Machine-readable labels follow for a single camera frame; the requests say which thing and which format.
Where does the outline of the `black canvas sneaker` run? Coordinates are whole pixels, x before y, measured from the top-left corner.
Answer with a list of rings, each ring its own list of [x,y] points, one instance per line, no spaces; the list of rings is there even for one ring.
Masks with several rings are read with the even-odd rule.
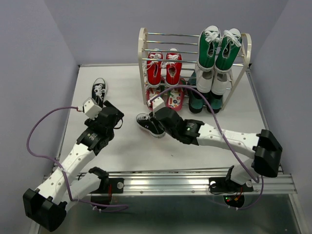
[[[98,106],[103,107],[105,96],[108,93],[108,85],[103,78],[97,78],[92,86],[92,99]]]
[[[136,122],[139,127],[150,133],[153,137],[162,138],[165,136],[165,131],[159,126],[158,121],[154,118],[153,113],[140,113],[136,116]]]

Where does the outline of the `pink slipper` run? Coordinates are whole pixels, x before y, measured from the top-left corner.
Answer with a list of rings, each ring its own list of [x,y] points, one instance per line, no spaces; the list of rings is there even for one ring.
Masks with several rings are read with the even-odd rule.
[[[180,111],[184,101],[185,90],[183,88],[174,88],[167,92],[166,106],[175,110]]]
[[[153,107],[152,107],[152,104],[149,102],[149,100],[151,99],[151,98],[153,98],[154,96],[157,96],[157,95],[159,95],[161,92],[163,92],[164,91],[164,78],[163,77],[161,77],[161,83],[160,83],[160,85],[158,86],[158,87],[156,87],[156,88],[151,88],[150,86],[148,86],[147,84],[145,85],[145,89],[146,89],[146,92],[145,92],[145,94],[146,94],[146,103],[147,103],[147,107],[148,107],[148,109],[149,110],[153,110]]]

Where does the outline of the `red canvas sneaker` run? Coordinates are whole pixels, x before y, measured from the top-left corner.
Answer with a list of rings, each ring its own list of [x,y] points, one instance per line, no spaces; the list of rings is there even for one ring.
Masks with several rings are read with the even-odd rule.
[[[152,88],[157,88],[161,83],[162,52],[150,52],[146,62],[147,83]]]
[[[170,48],[169,52],[166,54],[166,60],[168,61],[165,62],[165,83],[169,87],[176,86],[179,84],[180,80],[182,63],[178,61],[182,60],[182,55],[178,52],[178,49]]]

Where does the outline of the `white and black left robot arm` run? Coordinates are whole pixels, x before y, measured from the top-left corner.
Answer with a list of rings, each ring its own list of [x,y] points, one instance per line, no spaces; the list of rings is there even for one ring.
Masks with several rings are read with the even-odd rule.
[[[23,194],[24,210],[27,217],[50,232],[55,231],[65,220],[67,212],[78,202],[85,202],[90,193],[103,193],[107,197],[90,205],[98,211],[115,212],[127,209],[126,205],[112,205],[112,195],[123,193],[123,178],[110,178],[109,173],[93,167],[80,179],[76,177],[100,151],[114,138],[117,124],[123,121],[124,114],[109,101],[100,107],[88,98],[78,112],[88,118],[87,129],[77,138],[72,150],[62,163],[55,161],[55,171],[35,190],[28,189]]]

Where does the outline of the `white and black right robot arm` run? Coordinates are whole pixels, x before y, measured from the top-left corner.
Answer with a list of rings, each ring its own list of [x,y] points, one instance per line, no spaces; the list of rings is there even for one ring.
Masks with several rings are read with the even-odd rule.
[[[278,175],[283,148],[274,134],[266,129],[260,133],[240,133],[213,127],[195,119],[183,119],[175,110],[163,107],[153,112],[155,119],[172,138],[187,145],[212,146],[230,150],[248,158],[238,159],[224,178],[229,190],[236,190],[257,176],[275,178]]]

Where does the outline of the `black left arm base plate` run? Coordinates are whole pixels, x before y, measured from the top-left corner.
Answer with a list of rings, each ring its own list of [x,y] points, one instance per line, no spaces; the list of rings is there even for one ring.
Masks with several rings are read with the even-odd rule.
[[[94,192],[96,194],[122,194],[124,189],[123,178],[107,178],[101,180],[99,188]]]

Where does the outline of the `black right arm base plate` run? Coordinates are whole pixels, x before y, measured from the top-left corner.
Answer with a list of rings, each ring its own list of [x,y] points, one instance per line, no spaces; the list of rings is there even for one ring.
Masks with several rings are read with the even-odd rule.
[[[233,194],[236,192],[253,192],[253,186],[239,185],[225,177],[210,177],[209,190],[212,194]]]

